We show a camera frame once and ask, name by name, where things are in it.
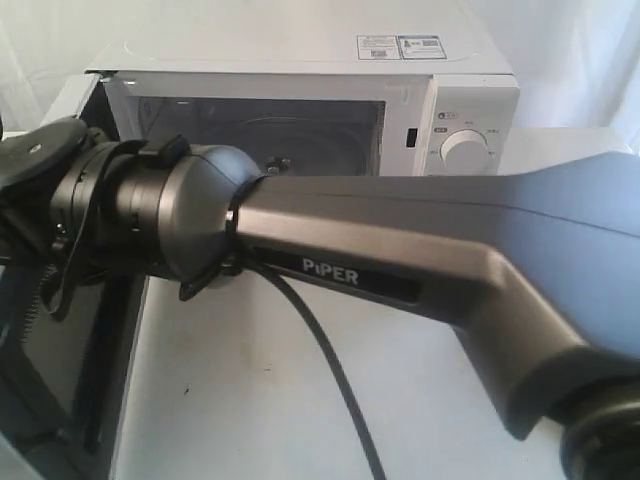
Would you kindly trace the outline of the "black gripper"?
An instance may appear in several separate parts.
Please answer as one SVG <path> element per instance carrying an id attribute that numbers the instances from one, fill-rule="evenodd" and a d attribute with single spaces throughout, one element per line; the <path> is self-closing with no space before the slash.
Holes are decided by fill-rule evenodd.
<path id="1" fill-rule="evenodd" d="M 95 202 L 73 224 L 71 200 L 51 205 L 57 190 L 72 195 L 67 176 L 95 147 L 92 128 L 61 119 L 1 141 L 1 264 L 54 265 L 40 300 L 54 320 L 68 315 L 95 237 Z"/>

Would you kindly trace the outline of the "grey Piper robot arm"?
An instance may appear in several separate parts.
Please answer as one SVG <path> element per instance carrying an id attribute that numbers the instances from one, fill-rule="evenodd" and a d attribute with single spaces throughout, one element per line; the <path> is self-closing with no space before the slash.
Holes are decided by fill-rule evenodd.
<path id="1" fill-rule="evenodd" d="M 508 176 L 287 177 L 182 135 L 113 141 L 67 117 L 1 142 L 1 261 L 43 268 L 55 321 L 116 275 L 187 301 L 250 270 L 301 315 L 371 475 L 385 472 L 336 352 L 291 279 L 451 326 L 504 427 L 564 428 L 569 479 L 639 475 L 639 160 Z"/>

